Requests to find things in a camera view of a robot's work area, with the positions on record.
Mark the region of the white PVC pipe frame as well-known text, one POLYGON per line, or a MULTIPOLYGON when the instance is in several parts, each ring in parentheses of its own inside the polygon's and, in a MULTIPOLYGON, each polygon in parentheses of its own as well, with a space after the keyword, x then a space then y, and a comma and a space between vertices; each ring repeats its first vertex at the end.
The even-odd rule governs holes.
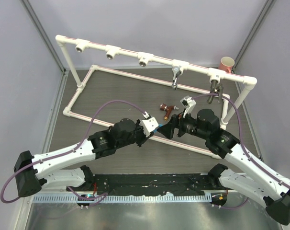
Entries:
MULTIPOLYGON (((242 83, 244 85, 244 89, 239 94, 238 98, 236 99, 236 101, 231 109, 228 109, 229 103, 226 101, 226 99, 223 99, 222 118, 220 121, 220 125, 221 125, 222 129, 226 129, 230 118, 234 115, 235 108, 238 108, 242 104, 244 99, 247 97, 247 95, 250 93, 250 91, 252 89, 254 89, 254 87, 257 83, 257 79, 255 77, 241 76, 241 75, 236 75, 236 74, 232 74, 232 73, 226 73, 225 71, 220 70, 220 69, 201 67, 201 66, 190 64, 188 62, 181 61, 181 60, 158 57, 154 54, 131 51, 131 50, 117 47, 117 46, 102 45, 102 44, 94 43, 94 42, 84 40, 84 39, 79 39, 79 38, 75 39, 75 38, 70 38, 70 37, 66 37, 63 35, 57 35, 56 42, 59 45, 59 47, 61 48, 61 51, 65 57, 65 60, 68 64, 68 66, 71 70, 71 73, 75 79, 75 82, 77 84, 77 90, 76 90, 75 94, 73 95, 72 99, 70 100, 70 102, 68 103, 68 105, 64 108, 63 115, 71 116, 71 117, 74 117, 74 118, 77 118, 80 120, 84 120, 84 121, 88 121, 88 122, 91 121, 90 117, 76 114, 76 113, 72 112, 71 109, 72 109, 74 103, 76 102, 77 98, 80 96, 80 94, 85 89, 86 84, 87 84, 88 80, 90 79, 91 75, 95 71, 104 71, 104 72, 111 73, 111 74, 116 74, 116 75, 120 75, 120 76, 124 76, 124 77, 129 77, 129 78, 133 78, 133 79, 137 79, 137 80, 141 80, 141 81, 147 81, 147 82, 160 84, 160 85, 165 85, 165 86, 169 86, 169 87, 171 87, 172 82, 158 80, 158 79, 145 77, 145 76, 141 76, 141 75, 135 75, 135 74, 131 74, 128 72, 122 72, 119 70, 109 69, 109 68, 105 68, 105 67, 101 67, 101 66, 97 66, 97 65, 92 65, 90 67, 88 73, 86 74, 84 80, 80 80, 80 78, 76 72, 75 66, 72 62, 72 59, 67 51, 66 44, 74 45, 75 49, 80 53, 84 52, 85 49, 88 49, 88 48, 102 50, 106 53, 106 57, 109 60, 113 59, 116 55, 134 57, 134 58, 138 59, 139 64, 142 67, 147 66, 149 62, 164 64, 164 65, 170 66, 172 68, 175 66, 178 66, 178 67, 180 67, 181 75, 186 70, 194 71, 197 73, 202 73, 202 74, 205 74, 209 77, 210 84, 211 84, 212 80, 217 80, 219 83, 221 83, 221 80, 230 80, 230 81, 242 83)), ((199 93, 201 95, 205 95, 208 93, 208 90, 198 89, 195 87, 181 85, 181 84, 178 84, 177 89, 183 89, 183 90, 187 90, 190 92, 196 92, 196 93, 199 93)))

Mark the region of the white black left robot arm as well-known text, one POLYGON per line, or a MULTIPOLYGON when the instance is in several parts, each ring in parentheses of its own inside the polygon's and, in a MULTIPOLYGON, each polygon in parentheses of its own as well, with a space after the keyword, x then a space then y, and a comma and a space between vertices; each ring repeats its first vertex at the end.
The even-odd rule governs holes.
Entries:
POLYGON ((83 142, 44 154, 22 152, 13 168, 19 197, 28 197, 42 189, 74 187, 89 191, 94 185, 91 170, 82 166, 67 170, 76 163, 110 156, 128 145, 144 144, 159 124, 154 117, 145 120, 123 118, 108 129, 89 136, 83 142))

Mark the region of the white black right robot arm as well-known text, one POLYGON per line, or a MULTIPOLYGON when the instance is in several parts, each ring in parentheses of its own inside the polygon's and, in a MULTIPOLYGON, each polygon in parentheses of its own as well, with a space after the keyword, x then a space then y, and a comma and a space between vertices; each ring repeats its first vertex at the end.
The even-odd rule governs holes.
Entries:
POLYGON ((198 111, 197 117, 180 113, 159 127, 158 132, 172 139, 184 134, 205 140, 213 154, 235 165, 247 176, 217 164, 208 172, 208 184, 213 189, 230 188, 259 203, 267 214, 282 225, 290 224, 290 179, 282 176, 250 153, 243 142, 220 127, 219 118, 210 109, 198 111))

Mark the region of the brown plastic faucet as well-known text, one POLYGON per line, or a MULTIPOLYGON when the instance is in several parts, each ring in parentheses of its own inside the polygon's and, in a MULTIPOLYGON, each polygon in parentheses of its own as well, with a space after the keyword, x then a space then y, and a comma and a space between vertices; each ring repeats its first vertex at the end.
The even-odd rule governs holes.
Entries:
POLYGON ((175 105, 171 105, 171 106, 167 106, 166 104, 164 104, 164 103, 162 103, 161 105, 160 105, 160 108, 159 108, 161 111, 164 111, 164 112, 166 112, 166 114, 164 115, 164 120, 165 121, 167 121, 168 120, 168 118, 169 118, 169 116, 170 116, 170 114, 171 114, 171 112, 173 111, 173 110, 179 110, 179 108, 177 107, 177 106, 175 106, 175 105))

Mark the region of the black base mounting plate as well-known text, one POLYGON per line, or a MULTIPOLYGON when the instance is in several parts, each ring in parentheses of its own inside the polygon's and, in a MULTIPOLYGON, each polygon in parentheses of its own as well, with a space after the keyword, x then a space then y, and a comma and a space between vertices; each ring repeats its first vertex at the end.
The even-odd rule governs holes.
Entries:
POLYGON ((76 192, 107 193, 109 196, 174 196, 202 195, 206 190, 225 190, 213 184, 208 175, 200 173, 177 174, 96 174, 76 192))

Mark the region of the chrome metal faucet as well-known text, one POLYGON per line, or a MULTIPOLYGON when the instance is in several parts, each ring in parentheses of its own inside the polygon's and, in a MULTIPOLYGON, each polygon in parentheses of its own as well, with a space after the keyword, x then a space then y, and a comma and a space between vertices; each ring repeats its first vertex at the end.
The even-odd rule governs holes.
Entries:
POLYGON ((178 81, 178 77, 181 75, 181 71, 180 71, 180 67, 175 66, 172 68, 172 72, 173 72, 173 81, 172 81, 172 89, 176 90, 177 89, 177 81, 178 81))

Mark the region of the grey plastic faucet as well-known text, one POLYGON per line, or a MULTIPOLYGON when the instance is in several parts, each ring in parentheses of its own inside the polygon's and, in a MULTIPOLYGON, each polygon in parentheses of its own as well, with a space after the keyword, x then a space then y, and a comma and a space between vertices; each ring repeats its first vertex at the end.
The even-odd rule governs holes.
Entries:
POLYGON ((213 102, 213 99, 215 97, 213 94, 216 94, 218 96, 218 103, 221 103, 223 101, 223 85, 217 80, 211 81, 210 96, 207 100, 208 104, 211 104, 213 102))

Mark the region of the pink ceramic mug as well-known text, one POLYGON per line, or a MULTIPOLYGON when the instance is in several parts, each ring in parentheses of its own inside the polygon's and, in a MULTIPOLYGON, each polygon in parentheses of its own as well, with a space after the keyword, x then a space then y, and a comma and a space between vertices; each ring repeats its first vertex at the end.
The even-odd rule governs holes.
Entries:
POLYGON ((231 57, 222 57, 218 69, 225 71, 226 73, 232 73, 235 61, 231 57))

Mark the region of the aluminium corner profile right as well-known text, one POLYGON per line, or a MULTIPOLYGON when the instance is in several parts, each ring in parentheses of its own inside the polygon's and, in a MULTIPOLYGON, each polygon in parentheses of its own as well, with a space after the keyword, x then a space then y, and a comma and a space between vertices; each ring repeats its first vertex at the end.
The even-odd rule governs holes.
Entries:
POLYGON ((250 31, 248 32, 248 35, 246 37, 246 39, 244 40, 235 60, 235 64, 233 66, 233 73, 236 73, 236 68, 239 65, 242 57, 244 56, 245 52, 247 51, 247 49, 249 48, 251 42, 253 41, 253 39, 255 38, 255 36, 257 35, 260 27, 262 26, 264 20, 266 19, 266 17, 268 16, 268 14, 270 13, 271 9, 273 8, 274 4, 275 4, 276 0, 266 0, 264 2, 263 7, 261 8, 258 16, 256 17, 250 31))

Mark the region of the aluminium corner profile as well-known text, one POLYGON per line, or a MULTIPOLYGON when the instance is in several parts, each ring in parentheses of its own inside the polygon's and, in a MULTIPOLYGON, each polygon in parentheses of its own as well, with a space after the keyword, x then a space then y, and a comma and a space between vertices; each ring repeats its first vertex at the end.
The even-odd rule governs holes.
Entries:
POLYGON ((62 64, 59 55, 56 52, 55 47, 53 46, 51 40, 49 39, 45 29, 43 28, 35 10, 33 9, 31 3, 28 0, 19 0, 21 5, 24 7, 27 15, 29 16, 30 20, 32 21, 34 27, 36 28, 38 34, 40 35, 43 43, 45 44, 47 50, 49 51, 50 55, 52 56, 53 60, 55 61, 56 65, 58 66, 60 72, 65 74, 66 68, 62 64))
POLYGON ((255 36, 257 35, 260 27, 262 26, 264 20, 266 19, 266 17, 268 16, 268 14, 270 13, 271 9, 273 8, 274 4, 275 4, 276 0, 266 0, 264 2, 263 7, 261 8, 258 16, 256 17, 250 31, 248 32, 248 35, 246 37, 246 39, 244 40, 235 60, 235 64, 233 66, 233 73, 236 73, 236 68, 239 65, 242 57, 244 56, 245 52, 247 51, 247 49, 249 48, 251 42, 253 41, 253 39, 255 38, 255 36))

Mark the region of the aluminium corner profile left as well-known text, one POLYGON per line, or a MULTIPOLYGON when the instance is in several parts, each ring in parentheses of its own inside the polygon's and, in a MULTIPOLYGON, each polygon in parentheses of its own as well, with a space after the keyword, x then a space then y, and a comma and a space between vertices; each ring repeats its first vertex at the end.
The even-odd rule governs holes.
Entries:
POLYGON ((66 68, 62 64, 59 55, 56 52, 55 47, 53 46, 51 40, 49 39, 45 29, 43 28, 35 10, 33 9, 31 3, 28 0, 19 0, 21 5, 24 7, 27 15, 29 16, 30 20, 32 21, 34 27, 36 28, 38 34, 40 35, 43 43, 45 44, 47 50, 49 51, 50 55, 52 56, 53 60, 55 61, 56 65, 58 66, 60 72, 65 74, 66 68))

